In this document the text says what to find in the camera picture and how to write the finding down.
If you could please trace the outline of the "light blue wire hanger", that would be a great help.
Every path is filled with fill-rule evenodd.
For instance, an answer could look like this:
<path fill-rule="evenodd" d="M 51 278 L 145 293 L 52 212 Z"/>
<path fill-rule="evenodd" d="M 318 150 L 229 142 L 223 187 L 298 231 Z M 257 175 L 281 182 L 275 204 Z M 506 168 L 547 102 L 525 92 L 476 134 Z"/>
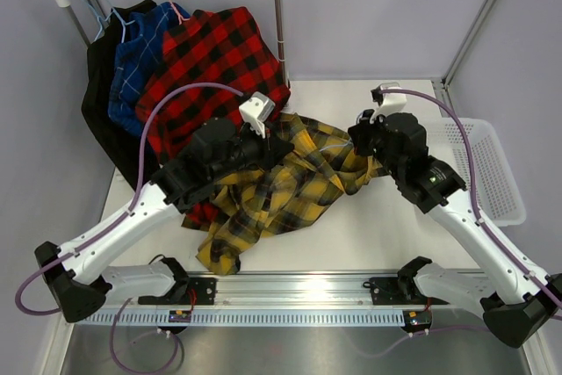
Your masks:
<path fill-rule="evenodd" d="M 358 113 L 357 116 L 356 116 L 355 124 L 359 124 L 362 118 L 363 118 L 363 113 L 362 113 L 362 112 Z M 352 141 L 351 141 L 351 139 L 349 138 L 349 139 L 348 139 L 347 141 L 345 141 L 343 144 L 328 145 L 328 146 L 326 146 L 326 147 L 320 148 L 319 151 L 320 151 L 320 152 L 324 152 L 324 151 L 327 151 L 327 150 L 330 150 L 330 149 L 333 149 L 333 148 L 345 148 L 345 147 L 347 147 L 347 146 L 349 146 L 349 145 L 351 145 L 351 144 L 352 144 Z"/>

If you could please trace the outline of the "yellow plaid shirt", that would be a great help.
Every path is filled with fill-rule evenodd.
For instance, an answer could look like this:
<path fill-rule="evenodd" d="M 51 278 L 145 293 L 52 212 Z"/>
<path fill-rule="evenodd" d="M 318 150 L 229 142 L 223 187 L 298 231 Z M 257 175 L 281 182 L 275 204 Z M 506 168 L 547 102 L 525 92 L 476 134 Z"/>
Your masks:
<path fill-rule="evenodd" d="M 210 272 L 241 269 L 241 254 L 264 237 L 310 227 L 343 195 L 354 195 L 386 174 L 373 157 L 356 155 L 342 129 L 298 114 L 283 114 L 277 135 L 294 150 L 271 170 L 242 170 L 223 178 L 211 194 L 213 218 L 197 259 Z"/>

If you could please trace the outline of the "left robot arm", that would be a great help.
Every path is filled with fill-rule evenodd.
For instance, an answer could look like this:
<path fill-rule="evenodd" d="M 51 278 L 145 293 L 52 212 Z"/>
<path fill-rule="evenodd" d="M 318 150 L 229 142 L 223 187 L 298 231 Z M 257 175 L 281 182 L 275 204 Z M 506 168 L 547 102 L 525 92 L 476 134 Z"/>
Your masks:
<path fill-rule="evenodd" d="M 187 146 L 154 173 L 131 202 L 88 232 L 57 246 L 35 250 L 43 277 L 64 319 L 83 321 L 106 304 L 139 299 L 143 304 L 177 304 L 190 277 L 174 258 L 136 266 L 112 262 L 157 226 L 209 198 L 215 185 L 239 170 L 272 169 L 294 146 L 272 131 L 256 133 L 245 123 L 211 119 Z"/>

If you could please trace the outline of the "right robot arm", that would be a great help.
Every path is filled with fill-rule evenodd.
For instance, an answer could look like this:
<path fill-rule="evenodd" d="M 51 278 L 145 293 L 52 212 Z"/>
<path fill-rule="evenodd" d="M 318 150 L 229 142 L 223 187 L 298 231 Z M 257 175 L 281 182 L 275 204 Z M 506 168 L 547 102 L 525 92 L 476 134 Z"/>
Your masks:
<path fill-rule="evenodd" d="M 413 114 L 368 109 L 348 133 L 356 153 L 376 159 L 402 197 L 447 230 L 486 275 L 477 281 L 418 256 L 397 273 L 405 301 L 425 297 L 459 307 L 511 348 L 556 315 L 561 276 L 526 257 L 474 202 L 465 180 L 429 154 L 426 129 Z"/>

